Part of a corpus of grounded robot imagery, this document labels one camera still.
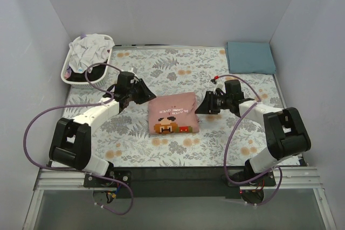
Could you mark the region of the pink printed t shirt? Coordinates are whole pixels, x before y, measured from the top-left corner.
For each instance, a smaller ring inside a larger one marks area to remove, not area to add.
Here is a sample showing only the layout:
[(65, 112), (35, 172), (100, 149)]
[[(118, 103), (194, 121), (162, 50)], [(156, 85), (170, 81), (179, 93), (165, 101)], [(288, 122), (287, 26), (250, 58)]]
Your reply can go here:
[(166, 135), (199, 132), (196, 109), (194, 92), (156, 97), (148, 103), (149, 133)]

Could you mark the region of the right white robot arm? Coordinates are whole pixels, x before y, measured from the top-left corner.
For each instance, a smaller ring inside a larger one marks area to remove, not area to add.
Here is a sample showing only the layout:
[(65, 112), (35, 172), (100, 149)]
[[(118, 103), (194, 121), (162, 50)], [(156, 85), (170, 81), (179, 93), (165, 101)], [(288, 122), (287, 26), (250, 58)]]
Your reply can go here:
[(306, 152), (311, 140), (296, 108), (275, 108), (261, 103), (260, 98), (246, 98), (239, 77), (224, 83), (225, 88), (215, 87), (205, 93), (204, 100), (196, 114), (219, 114), (229, 110), (239, 120), (233, 127), (238, 128), (243, 119), (261, 125), (266, 138), (266, 147), (245, 162), (242, 171), (230, 175), (224, 170), (226, 180), (233, 185), (244, 185), (263, 177), (279, 163)]

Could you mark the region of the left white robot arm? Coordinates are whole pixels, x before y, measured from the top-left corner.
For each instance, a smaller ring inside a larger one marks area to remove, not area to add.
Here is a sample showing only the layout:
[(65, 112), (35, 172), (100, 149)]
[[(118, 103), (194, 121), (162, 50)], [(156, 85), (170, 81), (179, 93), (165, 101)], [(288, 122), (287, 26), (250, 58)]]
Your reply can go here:
[(105, 122), (120, 114), (130, 102), (143, 104), (156, 98), (143, 79), (133, 72), (120, 72), (117, 82), (104, 93), (96, 106), (71, 119), (61, 118), (56, 125), (49, 158), (73, 169), (104, 177), (113, 167), (92, 154), (92, 135)]

